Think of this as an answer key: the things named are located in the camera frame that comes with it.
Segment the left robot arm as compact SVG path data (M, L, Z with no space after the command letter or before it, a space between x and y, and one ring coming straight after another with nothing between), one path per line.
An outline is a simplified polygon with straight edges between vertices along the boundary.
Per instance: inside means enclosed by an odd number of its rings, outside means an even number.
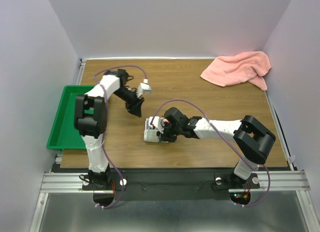
M101 80L85 94L75 99L74 127L78 130L88 155L88 175L80 179L100 189L108 188L113 182L110 175L112 163L106 155L104 146L108 124L109 104L112 95L125 103L131 115L141 117L143 93L150 90L147 77L137 88L130 88L127 82L133 79L125 70L125 66L112 67L99 72Z

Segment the rabbit print towel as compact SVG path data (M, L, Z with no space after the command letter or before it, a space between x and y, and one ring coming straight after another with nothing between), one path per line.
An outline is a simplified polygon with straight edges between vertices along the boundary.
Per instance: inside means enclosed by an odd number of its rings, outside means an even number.
M143 139L145 142L150 142L150 143L160 143L162 142L162 133L160 133L157 130L153 129L148 129L147 128L147 122L149 118L145 119L144 122L144 134L143 134Z

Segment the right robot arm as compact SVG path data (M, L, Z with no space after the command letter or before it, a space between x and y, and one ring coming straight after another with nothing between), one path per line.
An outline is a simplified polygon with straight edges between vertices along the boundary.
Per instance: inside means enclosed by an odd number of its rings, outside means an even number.
M165 142L175 142L178 136L193 139L222 139L239 161L230 175L231 184L242 187L260 165L264 165L274 146L276 136L255 117L246 115L241 120L220 121L206 117L187 117L175 107L163 117L155 116L150 125Z

